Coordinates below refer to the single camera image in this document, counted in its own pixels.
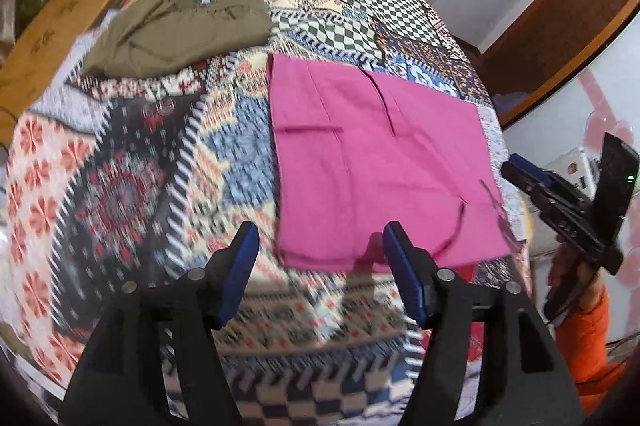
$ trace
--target patchwork bedspread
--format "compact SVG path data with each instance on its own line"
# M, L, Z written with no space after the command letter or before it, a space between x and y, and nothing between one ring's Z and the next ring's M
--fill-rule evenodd
M385 72L475 104L506 215L522 239L518 195L499 175L507 152L497 117L424 0L265 2L275 22L266 46L165 77L86 77L82 59L109 19L78 37L47 92L20 118L10 154L15 326L37 366L64 388L125 281L157 285L203 265L250 220L260 229L260 253L237 318L214 334L247 423L394 424L426 339L404 318L391 276L280 265L268 53ZM518 264L527 278L527 259L515 252L514 260L460 275L498 285ZM480 352L479 327L470 366ZM169 343L164 353L172 409L184 415Z

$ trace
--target human hand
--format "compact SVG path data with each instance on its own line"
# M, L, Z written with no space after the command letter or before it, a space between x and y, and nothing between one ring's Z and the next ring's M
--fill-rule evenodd
M558 235L556 240L561 244L551 260L551 271L549 271L547 279L547 284L551 287L558 287L562 283L562 276L572 268L578 257L577 251L573 246L565 243L563 237ZM600 273L594 270L593 265L588 262L580 262L577 275L580 283L586 285L582 295L578 298L578 308L581 312L588 312L596 307L598 301L600 301L604 289L604 281Z

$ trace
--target folded pink fabric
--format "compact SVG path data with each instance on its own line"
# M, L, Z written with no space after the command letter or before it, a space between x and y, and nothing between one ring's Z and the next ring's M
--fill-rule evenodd
M392 220L440 266L510 254L472 103L340 64L273 54L268 67L284 265L388 271Z

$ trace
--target orange sleeve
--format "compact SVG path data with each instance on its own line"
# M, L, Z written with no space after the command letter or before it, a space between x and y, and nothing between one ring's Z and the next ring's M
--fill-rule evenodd
M618 380L624 366L607 365L609 295L603 289L596 306L574 312L556 327L556 344L576 385L582 410L591 414Z

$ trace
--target pink floral fabric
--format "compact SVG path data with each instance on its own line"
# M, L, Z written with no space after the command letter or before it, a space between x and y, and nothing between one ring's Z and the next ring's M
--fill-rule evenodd
M7 228L21 338L43 371L63 386L78 363L82 345L52 329L48 258L60 202L94 141L44 117L24 114L7 164Z

